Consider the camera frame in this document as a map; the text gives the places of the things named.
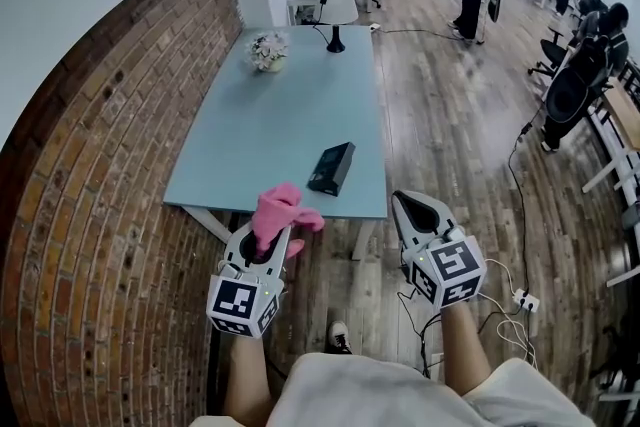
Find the pink cloth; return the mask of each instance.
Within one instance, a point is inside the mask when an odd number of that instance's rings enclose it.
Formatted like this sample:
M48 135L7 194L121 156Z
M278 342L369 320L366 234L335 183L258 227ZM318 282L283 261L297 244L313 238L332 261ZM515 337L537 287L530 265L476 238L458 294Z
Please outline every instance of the pink cloth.
M299 207L302 193L291 183L282 183L258 197L258 208L252 217L253 233L256 236L257 253L264 254L280 230L290 225L299 225L311 231L324 228L324 219L313 208ZM304 240L296 239L287 246L287 258L295 256L304 247Z

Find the white lamp shade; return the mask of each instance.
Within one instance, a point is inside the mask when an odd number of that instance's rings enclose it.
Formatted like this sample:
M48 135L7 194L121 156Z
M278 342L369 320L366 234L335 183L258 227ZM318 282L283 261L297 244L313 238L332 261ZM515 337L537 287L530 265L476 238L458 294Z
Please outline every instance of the white lamp shade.
M327 0L324 6L321 6L320 0L318 0L316 9L313 12L313 18L318 23L326 23L328 25L343 25L355 22L358 19L356 0Z

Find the trash bin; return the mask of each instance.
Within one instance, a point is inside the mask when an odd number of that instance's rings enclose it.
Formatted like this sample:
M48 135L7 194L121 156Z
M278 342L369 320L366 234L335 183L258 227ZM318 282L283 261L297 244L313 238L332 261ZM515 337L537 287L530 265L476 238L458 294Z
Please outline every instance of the trash bin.
M640 223L640 201L636 201L624 211L622 214L622 228L631 230L638 223Z

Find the power strip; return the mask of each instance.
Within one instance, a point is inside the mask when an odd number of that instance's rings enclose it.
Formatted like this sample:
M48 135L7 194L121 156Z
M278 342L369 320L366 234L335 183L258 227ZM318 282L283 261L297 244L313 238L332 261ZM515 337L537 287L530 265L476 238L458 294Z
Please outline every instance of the power strip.
M513 302L518 306L522 306L523 310L529 310L531 313L537 312L540 307L540 299L531 294L525 295L524 290L521 288L516 290L516 294L513 296Z

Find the light blue table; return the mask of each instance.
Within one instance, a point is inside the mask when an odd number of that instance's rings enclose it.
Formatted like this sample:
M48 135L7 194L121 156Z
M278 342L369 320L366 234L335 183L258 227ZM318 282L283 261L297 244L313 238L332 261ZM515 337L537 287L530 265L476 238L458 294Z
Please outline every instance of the light blue table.
M330 28L321 28L330 36ZM223 241L230 232L209 210L253 212L261 192L288 181L302 206L326 218L362 219L353 258L364 256L375 220L387 217L386 181L368 27L345 26L341 54L309 26L289 34L279 73L254 72L235 43L209 89L169 180L165 203L179 205ZM351 141L356 150L339 197L306 183L322 152Z

